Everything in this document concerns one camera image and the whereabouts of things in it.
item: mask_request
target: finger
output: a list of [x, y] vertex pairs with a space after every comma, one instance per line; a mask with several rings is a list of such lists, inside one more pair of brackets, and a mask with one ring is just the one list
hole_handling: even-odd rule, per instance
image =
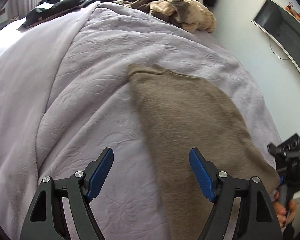
[[280, 195], [279, 191], [277, 191], [276, 193], [274, 193], [274, 196], [273, 196], [274, 201], [276, 201], [279, 198], [279, 195]]
[[285, 207], [283, 205], [281, 205], [278, 201], [273, 203], [273, 207], [274, 207], [274, 211], [276, 212], [276, 214], [285, 215], [287, 212]]
[[294, 200], [291, 200], [289, 202], [289, 209], [290, 209], [290, 212], [289, 212], [286, 224], [291, 223], [294, 220], [295, 216], [296, 216], [297, 203]]
[[279, 224], [283, 224], [284, 225], [286, 223], [286, 221], [287, 221], [287, 218], [284, 215], [277, 215], [277, 218], [278, 218]]

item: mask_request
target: tv screen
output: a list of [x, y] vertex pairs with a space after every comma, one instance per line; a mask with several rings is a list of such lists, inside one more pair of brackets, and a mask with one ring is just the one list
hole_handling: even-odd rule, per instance
[[253, 22], [285, 50], [300, 72], [300, 22], [271, 0], [266, 0]]

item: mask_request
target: pile of clothes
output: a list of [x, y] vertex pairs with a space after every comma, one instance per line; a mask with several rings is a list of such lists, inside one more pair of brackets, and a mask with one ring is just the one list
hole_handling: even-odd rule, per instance
[[42, 0], [26, 15], [20, 28], [31, 28], [95, 1], [137, 9], [191, 33], [195, 30], [212, 33], [217, 25], [212, 12], [196, 0]]
[[217, 20], [211, 11], [196, 0], [114, 0], [133, 9], [146, 12], [188, 32], [206, 30], [212, 33]]

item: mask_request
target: white wall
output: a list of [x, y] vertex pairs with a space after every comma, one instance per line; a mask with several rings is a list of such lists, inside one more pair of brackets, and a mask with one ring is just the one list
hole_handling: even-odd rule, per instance
[[[269, 36], [252, 20], [265, 0], [218, 0], [212, 9], [218, 26], [216, 37], [251, 73], [261, 88], [282, 140], [297, 132], [300, 135], [300, 74], [290, 60], [281, 60], [269, 46]], [[282, 6], [295, 0], [274, 0]], [[274, 51], [287, 55], [274, 42]]]

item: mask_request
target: bed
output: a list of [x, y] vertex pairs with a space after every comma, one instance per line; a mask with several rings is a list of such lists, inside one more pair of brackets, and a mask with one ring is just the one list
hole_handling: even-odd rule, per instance
[[[126, 67], [159, 64], [206, 78], [239, 109], [266, 162], [281, 139], [260, 89], [242, 65], [205, 31], [188, 33], [113, 3], [17, 31], [0, 31], [0, 224], [17, 240], [37, 185], [69, 177], [105, 147], [114, 164], [91, 203], [106, 239], [170, 239], [154, 168]], [[65, 213], [77, 239], [69, 207]]]

